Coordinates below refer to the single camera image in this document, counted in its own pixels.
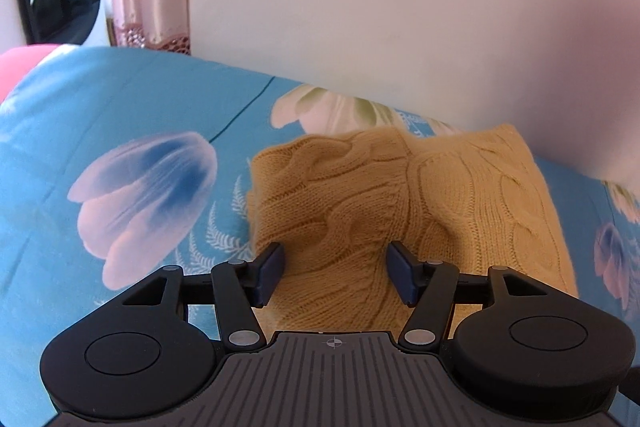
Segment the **mustard cable-knit cardigan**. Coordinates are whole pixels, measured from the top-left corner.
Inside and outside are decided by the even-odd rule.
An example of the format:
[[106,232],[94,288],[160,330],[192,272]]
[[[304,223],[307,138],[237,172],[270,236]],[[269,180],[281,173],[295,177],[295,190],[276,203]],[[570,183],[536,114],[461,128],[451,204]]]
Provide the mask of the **mustard cable-knit cardigan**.
[[464,273],[505,265],[577,294],[547,183],[508,124],[431,138],[395,127],[305,135],[262,150],[250,175],[252,246],[285,252],[257,313],[267,335],[399,333],[410,311],[386,272],[393,241]]

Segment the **pink blanket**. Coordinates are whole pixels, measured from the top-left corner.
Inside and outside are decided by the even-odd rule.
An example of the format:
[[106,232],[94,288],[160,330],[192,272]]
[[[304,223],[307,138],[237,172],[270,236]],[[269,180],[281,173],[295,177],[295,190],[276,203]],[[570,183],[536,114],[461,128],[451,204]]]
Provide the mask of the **pink blanket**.
[[0,101],[42,60],[58,48],[58,44],[32,44],[16,46],[0,54]]

